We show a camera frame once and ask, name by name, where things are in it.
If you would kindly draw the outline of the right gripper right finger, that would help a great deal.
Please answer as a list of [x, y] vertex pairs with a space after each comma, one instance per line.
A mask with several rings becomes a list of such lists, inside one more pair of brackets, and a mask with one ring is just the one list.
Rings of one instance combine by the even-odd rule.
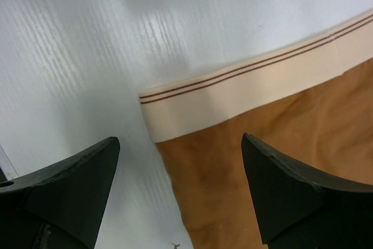
[[268, 248], [372, 248], [372, 186], [287, 156], [244, 134], [242, 158]]

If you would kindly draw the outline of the brown underwear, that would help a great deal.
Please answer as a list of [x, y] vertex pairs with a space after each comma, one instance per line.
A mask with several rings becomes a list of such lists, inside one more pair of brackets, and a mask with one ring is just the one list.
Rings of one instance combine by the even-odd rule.
[[262, 248], [241, 140], [372, 183], [372, 11], [139, 95], [194, 248]]

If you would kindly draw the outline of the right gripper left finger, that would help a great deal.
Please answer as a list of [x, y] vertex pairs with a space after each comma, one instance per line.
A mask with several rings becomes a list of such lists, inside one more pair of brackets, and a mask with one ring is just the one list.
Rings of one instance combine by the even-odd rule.
[[1, 248], [94, 248], [119, 151], [109, 137], [1, 182]]

